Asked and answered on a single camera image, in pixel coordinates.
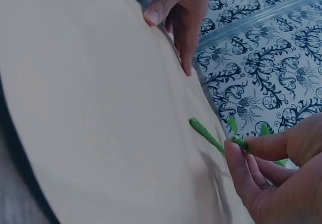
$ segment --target fingernail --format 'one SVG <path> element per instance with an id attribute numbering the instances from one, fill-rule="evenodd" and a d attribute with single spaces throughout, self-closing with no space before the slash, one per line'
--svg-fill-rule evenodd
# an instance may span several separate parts
<path id="1" fill-rule="evenodd" d="M 146 20 L 148 20 L 149 22 L 151 22 L 151 24 L 153 24 L 152 26 L 158 25 L 158 22 L 160 20 L 160 15 L 157 12 L 146 10 L 143 16 L 145 17 Z"/>

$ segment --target gray surface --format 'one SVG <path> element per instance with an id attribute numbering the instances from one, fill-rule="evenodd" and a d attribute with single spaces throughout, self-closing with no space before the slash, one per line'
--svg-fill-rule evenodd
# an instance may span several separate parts
<path id="1" fill-rule="evenodd" d="M 0 223 L 48 224 L 9 156 L 0 129 Z"/>

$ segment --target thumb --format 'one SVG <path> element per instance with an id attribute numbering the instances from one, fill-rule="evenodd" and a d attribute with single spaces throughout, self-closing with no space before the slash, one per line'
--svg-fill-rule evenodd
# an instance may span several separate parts
<path id="1" fill-rule="evenodd" d="M 143 13 L 145 21 L 150 26 L 159 25 L 179 1 L 181 0 L 152 0 Z"/>
<path id="2" fill-rule="evenodd" d="M 283 160 L 288 158 L 287 142 L 289 131 L 246 138 L 249 151 L 263 160 Z"/>

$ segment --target ornate floral pattern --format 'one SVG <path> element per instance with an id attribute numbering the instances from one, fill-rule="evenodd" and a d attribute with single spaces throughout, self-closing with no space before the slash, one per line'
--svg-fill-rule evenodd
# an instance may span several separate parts
<path id="1" fill-rule="evenodd" d="M 197 54 L 213 101 L 242 137 L 263 121 L 286 130 L 322 111 L 322 2 L 249 29 Z"/>

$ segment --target green leaf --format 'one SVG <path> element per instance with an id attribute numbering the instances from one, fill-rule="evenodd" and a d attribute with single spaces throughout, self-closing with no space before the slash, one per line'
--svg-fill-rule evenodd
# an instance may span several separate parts
<path id="1" fill-rule="evenodd" d="M 270 135 L 271 131 L 265 122 L 262 123 L 260 136 Z"/>
<path id="2" fill-rule="evenodd" d="M 228 126 L 232 129 L 233 133 L 236 135 L 238 132 L 236 120 L 232 117 L 228 119 Z"/>

